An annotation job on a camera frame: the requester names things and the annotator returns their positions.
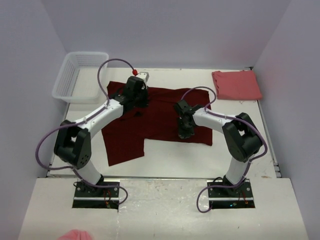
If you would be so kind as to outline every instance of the basket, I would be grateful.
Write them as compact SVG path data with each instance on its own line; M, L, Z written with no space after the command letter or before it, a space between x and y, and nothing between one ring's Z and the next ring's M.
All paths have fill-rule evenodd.
M104 52L75 51L68 53L56 78L52 96L72 104L96 104L101 89L97 80L100 65L109 59ZM105 64L100 71L102 85L106 80Z

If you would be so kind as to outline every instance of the wrinkled fabric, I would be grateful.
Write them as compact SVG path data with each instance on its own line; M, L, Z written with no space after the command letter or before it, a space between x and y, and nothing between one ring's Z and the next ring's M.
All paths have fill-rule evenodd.
M115 93L123 86L123 83L111 81L108 93ZM187 139L178 136L178 114L174 104L188 90L149 87L148 107L134 108L104 127L102 135L109 166L143 157L145 139L211 146L212 130L206 127L196 127L195 135ZM185 100L192 107L197 104L204 106L210 101L208 92L200 89L191 91Z
M262 99L256 75L252 70L230 72L215 71L212 73L212 78L218 99Z
M65 235L59 237L57 240L93 240L93 238L87 231L73 229L68 231Z

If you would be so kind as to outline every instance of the maroon fabric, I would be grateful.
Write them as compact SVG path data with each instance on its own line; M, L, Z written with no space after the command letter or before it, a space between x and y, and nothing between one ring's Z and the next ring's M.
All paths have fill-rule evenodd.
M115 93L123 86L123 83L111 81L107 87L108 93ZM195 135L188 139L178 137L178 115L173 106L187 90L189 88L149 87L148 107L135 108L105 126L102 135L109 166L143 157L145 139L212 146L212 130L205 127L196 127ZM204 106L210 101L208 92L199 89L191 91L185 100L191 106Z

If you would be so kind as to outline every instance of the white table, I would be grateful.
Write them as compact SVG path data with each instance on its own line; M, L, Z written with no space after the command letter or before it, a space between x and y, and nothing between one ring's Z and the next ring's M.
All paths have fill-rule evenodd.
M74 178L38 178L20 240L56 240L72 229L95 240L307 240L291 182L287 178L250 179L256 208L196 209L203 179L122 180L127 201L113 209L72 208ZM208 194L200 199L208 207Z
M217 69L138 69L139 72L149 72L150 87L180 89L207 86L215 90L211 73ZM109 81L125 83L131 75L129 68L108 68L106 78ZM99 104L70 104L66 119L73 121L84 117L100 106L105 98L101 95ZM249 114L257 129L266 138L266 133L257 101L217 100L211 109L225 114ZM136 158L114 166L108 166L107 152L102 133L99 132L91 142L91 160L104 176L114 177L151 177L151 178L214 178L226 174L231 155L227 149L224 136L214 131L213 145L198 143L181 143L170 141L144 141L144 157ZM57 156L52 166L61 167L65 163ZM73 176L69 169L50 173L53 176ZM251 166L249 178L275 178L273 159L268 152L257 159Z

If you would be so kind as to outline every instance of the gray wall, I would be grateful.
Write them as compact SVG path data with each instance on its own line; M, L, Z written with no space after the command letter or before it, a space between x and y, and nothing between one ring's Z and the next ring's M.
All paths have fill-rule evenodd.
M254 67L284 177L310 239L320 239L320 1L293 0Z
M67 52L104 51L136 67L243 68L256 63L290 0L42 2Z
M37 176L35 148L65 104L51 90L66 54L39 0L0 0L0 238L18 239ZM48 163L53 139L43 146Z

